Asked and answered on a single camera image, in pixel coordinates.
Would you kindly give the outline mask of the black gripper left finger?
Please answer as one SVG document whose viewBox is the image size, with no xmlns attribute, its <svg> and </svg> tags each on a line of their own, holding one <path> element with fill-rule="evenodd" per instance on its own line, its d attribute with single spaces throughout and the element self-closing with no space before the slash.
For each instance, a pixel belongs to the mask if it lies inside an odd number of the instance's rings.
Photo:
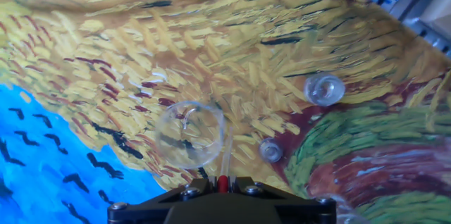
<svg viewBox="0 0 451 224">
<path fill-rule="evenodd" d="M 118 202 L 107 209 L 108 224 L 163 224 L 176 206 L 217 192 L 217 177 L 194 179 L 141 204 Z"/>
</svg>

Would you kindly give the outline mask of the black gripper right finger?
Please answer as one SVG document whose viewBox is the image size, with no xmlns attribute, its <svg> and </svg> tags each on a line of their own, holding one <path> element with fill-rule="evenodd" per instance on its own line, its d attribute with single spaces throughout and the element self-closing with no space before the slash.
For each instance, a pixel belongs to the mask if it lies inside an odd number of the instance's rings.
<svg viewBox="0 0 451 224">
<path fill-rule="evenodd" d="M 235 197 L 230 212 L 238 223 L 337 223 L 336 202 L 331 198 L 304 199 L 250 177 L 229 181 L 229 195 Z"/>
</svg>

